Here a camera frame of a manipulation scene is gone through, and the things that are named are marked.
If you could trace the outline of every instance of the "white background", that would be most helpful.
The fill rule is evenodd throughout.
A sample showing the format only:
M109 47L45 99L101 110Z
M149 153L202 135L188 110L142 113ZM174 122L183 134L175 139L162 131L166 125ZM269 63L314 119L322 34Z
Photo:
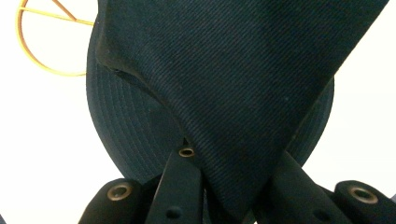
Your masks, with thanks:
M31 7L63 14L50 0ZM93 21L94 0L63 0ZM8 224L77 223L106 182L121 177L93 128L85 77L46 72L24 55L18 1L0 6L0 214ZM26 41L52 67L82 71L90 26L28 12ZM336 75L328 126L304 169L333 189L356 179L396 193L396 1L391 0Z

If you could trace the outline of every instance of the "gold wire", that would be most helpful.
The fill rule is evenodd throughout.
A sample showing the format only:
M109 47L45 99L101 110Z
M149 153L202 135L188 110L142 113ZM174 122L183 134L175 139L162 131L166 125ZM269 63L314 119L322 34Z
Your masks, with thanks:
M83 20L78 20L76 19L59 1L57 0L52 0L58 7L61 8L61 10L67 14L68 17L65 16L61 16L61 15L57 15L57 14L53 14L53 13L49 13L49 12L45 12L45 11L41 11L41 10L37 10L37 9L33 9L33 8L28 8L26 7L28 0L21 0L20 5L18 7L18 11L17 11L17 19L16 19L16 30L17 30L17 37L18 40L20 42L21 48L23 49L24 53L27 55L27 57L32 60L35 64L37 64L39 67L41 67L42 69L49 71L51 73L57 74L57 75L61 75L61 76L66 76L66 77L78 77L78 76L84 76L85 75L85 71L84 72L64 72L64 71L60 71L60 70L56 70L53 68L50 68L46 65L44 65L42 62L40 62L37 57L32 53L32 51L29 50L26 41L23 37L23 31L22 31L22 14L23 11L29 11L29 12L33 12L36 14L40 14L40 15L44 15L44 16L48 16L48 17L52 17L52 18L56 18L56 19L60 19L60 20L65 20L65 21L73 21L73 22L77 22L77 23L82 23L82 24L86 24L86 25L90 25L93 26L93 22L91 21L83 21Z

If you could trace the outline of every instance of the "twill fabric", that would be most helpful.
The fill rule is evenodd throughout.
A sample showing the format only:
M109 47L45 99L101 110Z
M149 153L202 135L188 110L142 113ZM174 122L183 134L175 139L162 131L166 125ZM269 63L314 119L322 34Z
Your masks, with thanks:
M242 220L284 150L300 164L311 154L333 75L386 3L99 0L95 128L142 184L187 140L222 209Z

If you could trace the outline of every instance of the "brass rivet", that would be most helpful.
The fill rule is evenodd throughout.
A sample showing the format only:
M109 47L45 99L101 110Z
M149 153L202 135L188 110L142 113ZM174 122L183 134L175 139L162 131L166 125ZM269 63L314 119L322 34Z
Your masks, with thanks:
M128 197L132 193L132 189L132 186L127 182L119 183L107 192L107 198L111 201L120 201Z
M367 189L353 186L349 188L348 192L352 197L362 203L378 203L378 197Z
M195 155L194 150L190 147L185 147L178 152L181 157L193 157Z

